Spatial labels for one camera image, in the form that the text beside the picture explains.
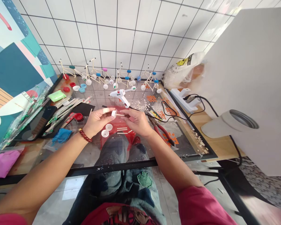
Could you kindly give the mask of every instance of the pink sleeve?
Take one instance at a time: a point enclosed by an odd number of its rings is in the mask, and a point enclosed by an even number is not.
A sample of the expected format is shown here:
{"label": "pink sleeve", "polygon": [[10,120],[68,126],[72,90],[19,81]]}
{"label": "pink sleeve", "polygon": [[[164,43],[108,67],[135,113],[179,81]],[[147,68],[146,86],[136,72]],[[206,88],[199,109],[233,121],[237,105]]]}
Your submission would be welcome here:
{"label": "pink sleeve", "polygon": [[181,224],[237,225],[205,187],[188,187],[178,195]]}
{"label": "pink sleeve", "polygon": [[19,214],[7,213],[0,215],[0,225],[27,225],[27,222]]}

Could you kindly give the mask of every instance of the red container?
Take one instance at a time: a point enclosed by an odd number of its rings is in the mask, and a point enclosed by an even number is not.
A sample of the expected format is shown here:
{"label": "red container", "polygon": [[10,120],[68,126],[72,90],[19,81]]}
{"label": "red container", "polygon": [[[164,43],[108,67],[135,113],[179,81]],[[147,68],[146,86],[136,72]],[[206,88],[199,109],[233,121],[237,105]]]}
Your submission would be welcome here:
{"label": "red container", "polygon": [[83,115],[81,113],[76,113],[75,115],[75,119],[80,122],[82,121],[84,118],[83,118]]}
{"label": "red container", "polygon": [[64,92],[69,92],[69,91],[70,91],[70,88],[69,88],[69,87],[64,87],[64,88],[63,88],[63,91],[64,91]]}

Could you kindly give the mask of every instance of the pliers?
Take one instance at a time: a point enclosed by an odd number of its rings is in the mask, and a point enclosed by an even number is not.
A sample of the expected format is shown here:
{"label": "pliers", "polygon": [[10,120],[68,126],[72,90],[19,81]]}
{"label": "pliers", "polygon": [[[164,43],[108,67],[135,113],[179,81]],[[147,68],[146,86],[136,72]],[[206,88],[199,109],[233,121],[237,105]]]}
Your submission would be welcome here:
{"label": "pliers", "polygon": [[152,123],[153,125],[153,128],[154,130],[156,131],[156,133],[158,133],[159,136],[161,136],[161,138],[165,141],[166,143],[166,140],[163,138],[163,136],[159,133],[159,129],[162,130],[162,132],[165,134],[166,138],[168,139],[169,143],[172,145],[172,146],[175,146],[175,143],[174,141],[171,139],[171,137],[169,136],[169,133],[166,131],[166,129],[164,129],[160,124],[158,124],[156,122],[156,120],[152,117],[148,117],[149,118],[149,121]]}

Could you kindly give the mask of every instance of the electrical cord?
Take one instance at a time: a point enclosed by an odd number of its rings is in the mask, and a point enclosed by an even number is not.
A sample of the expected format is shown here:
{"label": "electrical cord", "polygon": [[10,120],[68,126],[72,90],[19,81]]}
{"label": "electrical cord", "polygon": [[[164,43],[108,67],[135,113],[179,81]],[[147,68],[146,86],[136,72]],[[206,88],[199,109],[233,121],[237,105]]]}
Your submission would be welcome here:
{"label": "electrical cord", "polygon": [[[163,104],[165,104],[168,108],[170,108],[176,115],[172,116],[172,115],[166,114],[166,112],[165,112],[165,107],[164,107]],[[184,118],[178,116],[177,112],[176,112],[171,106],[169,106],[165,101],[161,101],[161,105],[162,105],[162,109],[163,109],[164,114],[165,114],[166,116],[170,116],[170,118],[168,118],[167,121],[163,121],[163,120],[161,120],[161,119],[158,119],[158,118],[156,118],[156,117],[154,117],[154,116],[151,116],[151,115],[148,114],[148,113],[145,113],[145,114],[146,114],[147,116],[152,117],[152,118],[154,118],[154,119],[156,119],[156,120],[158,120],[158,121],[160,121],[160,122],[163,122],[163,123],[167,123],[171,118],[175,118],[175,117],[178,117],[178,118],[183,119],[183,120],[186,120],[186,121],[188,120],[188,119],[184,119]]]}
{"label": "electrical cord", "polygon": [[[205,109],[206,109],[206,107],[205,107],[205,105],[204,105],[204,103],[203,103],[203,101],[202,101],[202,99],[204,99],[204,100],[209,104],[209,106],[211,107],[211,109],[212,109],[212,111],[214,112],[214,114],[215,114],[217,117],[219,117],[219,115],[217,114],[217,112],[215,111],[215,109],[213,108],[213,106],[211,105],[211,103],[210,103],[205,97],[202,97],[202,96],[200,96],[200,95],[198,95],[198,94],[190,94],[190,95],[186,96],[185,98],[183,98],[183,100],[187,100],[191,95],[196,95],[195,98],[199,98],[199,99],[201,100],[204,109],[203,109],[202,111],[200,111],[200,112],[203,112],[203,111],[205,111]],[[175,113],[175,115],[172,116],[172,115],[166,114],[165,108],[164,108],[164,105],[163,105],[163,104],[165,104],[167,107],[169,107],[169,108]],[[158,120],[158,121],[160,121],[160,122],[163,122],[163,123],[167,123],[171,118],[175,118],[175,117],[179,117],[179,118],[181,118],[181,119],[183,119],[183,120],[187,120],[187,119],[184,119],[184,118],[178,116],[177,112],[176,112],[172,107],[170,107],[165,101],[161,101],[161,105],[162,105],[162,109],[163,109],[164,114],[167,115],[167,116],[170,116],[170,118],[168,118],[167,121],[163,121],[163,120],[160,120],[160,119],[158,119],[158,118],[155,118],[154,116],[151,116],[151,115],[148,114],[148,113],[145,113],[145,114],[146,114],[147,116],[152,117],[152,118],[154,118],[154,119],[156,119],[156,120]],[[236,149],[236,151],[237,151],[237,153],[238,153],[238,156],[239,156],[239,163],[238,163],[234,168],[229,169],[229,171],[228,171],[227,173],[225,173],[224,176],[226,176],[227,174],[229,174],[230,172],[232,172],[232,171],[235,170],[236,168],[239,168],[239,167],[242,165],[242,163],[243,163],[243,158],[242,158],[242,156],[241,156],[241,154],[240,154],[240,151],[239,151],[239,149],[238,149],[238,147],[237,147],[237,145],[236,145],[236,143],[235,143],[233,137],[232,137],[231,135],[229,135],[229,137],[231,138],[231,140],[232,140],[232,142],[233,142],[233,145],[234,145],[234,147],[235,147],[235,149]],[[209,169],[223,170],[224,168],[222,168],[222,167],[209,167]],[[211,182],[218,181],[218,180],[219,180],[219,178],[216,179],[216,180],[209,181],[209,182],[207,182],[207,183],[204,184],[204,185],[207,185],[207,184],[209,184],[209,183],[211,183]]]}

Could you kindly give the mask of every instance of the wall mural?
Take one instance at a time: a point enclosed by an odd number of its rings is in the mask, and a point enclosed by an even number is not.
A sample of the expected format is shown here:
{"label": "wall mural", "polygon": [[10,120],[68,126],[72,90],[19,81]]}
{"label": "wall mural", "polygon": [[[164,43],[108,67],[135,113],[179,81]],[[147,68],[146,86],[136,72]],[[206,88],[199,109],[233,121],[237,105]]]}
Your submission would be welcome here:
{"label": "wall mural", "polygon": [[56,80],[52,65],[13,2],[0,0],[0,142],[29,98],[37,98]]}

